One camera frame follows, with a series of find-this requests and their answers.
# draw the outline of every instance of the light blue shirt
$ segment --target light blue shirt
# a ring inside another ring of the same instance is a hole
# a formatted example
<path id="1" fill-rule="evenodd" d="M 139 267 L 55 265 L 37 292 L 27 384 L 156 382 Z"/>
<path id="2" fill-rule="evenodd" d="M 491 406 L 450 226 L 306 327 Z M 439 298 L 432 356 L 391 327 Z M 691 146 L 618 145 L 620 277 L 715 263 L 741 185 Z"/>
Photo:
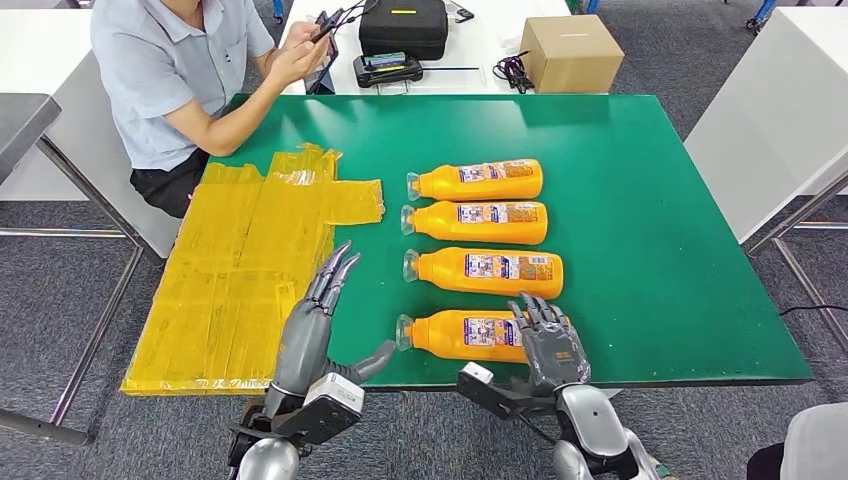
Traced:
<path id="1" fill-rule="evenodd" d="M 220 115 L 247 58 L 274 47 L 253 0 L 202 0 L 206 32 L 160 0 L 95 2 L 91 43 L 133 168 L 170 171 L 197 148 L 162 118 L 196 98 Z"/>

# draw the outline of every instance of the person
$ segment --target person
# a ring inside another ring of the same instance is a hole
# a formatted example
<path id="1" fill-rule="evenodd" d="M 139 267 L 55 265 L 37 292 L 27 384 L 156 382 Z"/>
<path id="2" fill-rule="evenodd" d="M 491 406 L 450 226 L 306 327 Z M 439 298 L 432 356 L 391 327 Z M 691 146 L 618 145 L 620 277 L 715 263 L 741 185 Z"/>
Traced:
<path id="1" fill-rule="evenodd" d="M 130 183 L 169 215 L 185 216 L 209 155 L 233 153 L 274 99 L 321 63 L 327 38 L 294 23 L 277 49 L 253 0 L 96 2 L 91 43 L 112 116 L 132 163 Z M 263 81 L 241 106 L 248 57 Z"/>
<path id="2" fill-rule="evenodd" d="M 748 460 L 747 480 L 848 478 L 848 402 L 818 405 L 789 422 L 786 440 L 758 450 Z"/>
<path id="3" fill-rule="evenodd" d="M 283 23 L 283 0 L 271 0 L 271 8 L 274 10 L 274 21 Z"/>

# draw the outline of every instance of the bottle cap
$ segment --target bottle cap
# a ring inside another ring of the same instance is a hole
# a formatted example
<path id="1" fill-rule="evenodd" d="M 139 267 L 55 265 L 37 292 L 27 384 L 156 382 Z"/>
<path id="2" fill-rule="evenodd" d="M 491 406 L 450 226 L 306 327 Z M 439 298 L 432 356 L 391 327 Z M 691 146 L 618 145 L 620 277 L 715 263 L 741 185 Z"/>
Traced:
<path id="1" fill-rule="evenodd" d="M 409 172 L 406 174 L 406 194 L 409 196 L 409 201 L 421 198 L 421 182 L 419 178 L 417 173 Z"/>
<path id="2" fill-rule="evenodd" d="M 412 348 L 412 323 L 414 320 L 409 315 L 401 315 L 398 317 L 397 327 L 395 328 L 395 343 L 398 351 L 403 352 Z"/>
<path id="3" fill-rule="evenodd" d="M 409 235 L 415 233 L 415 209 L 404 205 L 400 209 L 400 233 Z"/>
<path id="4" fill-rule="evenodd" d="M 403 279 L 407 282 L 418 280 L 418 252 L 407 250 L 403 254 Z"/>

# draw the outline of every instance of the cardboard box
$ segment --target cardboard box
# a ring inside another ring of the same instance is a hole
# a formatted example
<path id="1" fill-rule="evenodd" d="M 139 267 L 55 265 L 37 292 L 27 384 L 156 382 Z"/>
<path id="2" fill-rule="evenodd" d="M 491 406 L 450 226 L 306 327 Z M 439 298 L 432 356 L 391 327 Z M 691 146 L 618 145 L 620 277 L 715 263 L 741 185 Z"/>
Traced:
<path id="1" fill-rule="evenodd" d="M 528 18 L 519 51 L 537 93 L 607 92 L 624 58 L 597 15 Z"/>

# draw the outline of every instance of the black bag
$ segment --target black bag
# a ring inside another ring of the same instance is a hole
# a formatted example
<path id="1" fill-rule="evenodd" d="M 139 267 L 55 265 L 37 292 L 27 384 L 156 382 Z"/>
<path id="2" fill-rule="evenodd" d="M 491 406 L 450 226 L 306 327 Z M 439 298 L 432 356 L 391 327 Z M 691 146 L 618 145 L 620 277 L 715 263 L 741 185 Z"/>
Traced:
<path id="1" fill-rule="evenodd" d="M 418 60 L 445 54 L 448 16 L 442 0 L 377 0 L 359 24 L 363 55 L 404 52 Z"/>

